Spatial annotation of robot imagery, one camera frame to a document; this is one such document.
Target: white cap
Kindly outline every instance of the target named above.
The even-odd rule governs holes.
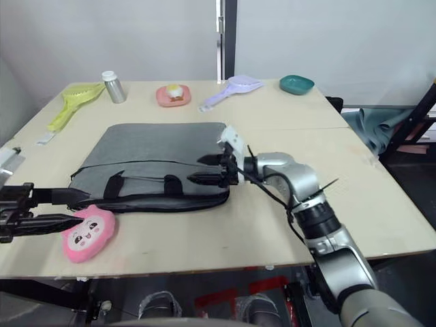
[[[112,70],[102,72],[102,79],[105,82],[110,82],[111,80],[116,80],[117,78],[118,76]]]

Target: gray laptop bag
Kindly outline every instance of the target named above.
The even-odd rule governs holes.
[[[90,194],[72,209],[96,204],[113,212],[193,211],[224,203],[228,187],[197,185],[194,172],[220,174],[197,162],[220,153],[223,123],[120,124],[109,127],[69,187]]]

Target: yellow plastic scoop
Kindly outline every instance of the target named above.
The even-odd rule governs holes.
[[[54,133],[61,131],[81,105],[97,99],[104,90],[104,84],[74,85],[62,92],[63,109],[48,125],[48,130]]]

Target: teal bowl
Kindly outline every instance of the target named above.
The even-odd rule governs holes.
[[[288,75],[280,79],[280,89],[295,95],[304,95],[309,92],[315,83],[308,78],[298,75]]]

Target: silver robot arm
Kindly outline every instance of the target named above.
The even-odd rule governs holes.
[[[371,267],[337,219],[311,167],[295,162],[286,153],[254,156],[250,150],[251,156],[244,157],[244,142],[232,127],[223,131],[219,144],[222,155],[207,155],[198,161],[220,165],[222,174],[193,174],[189,180],[221,186],[248,180],[284,205],[291,228],[294,230],[295,219],[304,235],[299,237],[315,260],[315,279],[323,301],[340,315],[344,327],[421,326],[400,304],[378,290]],[[283,201],[264,185],[274,187]]]
[[[400,304],[377,289],[371,267],[340,224],[315,174],[286,153],[245,159],[244,171],[277,189],[291,208],[344,327],[421,326]]]

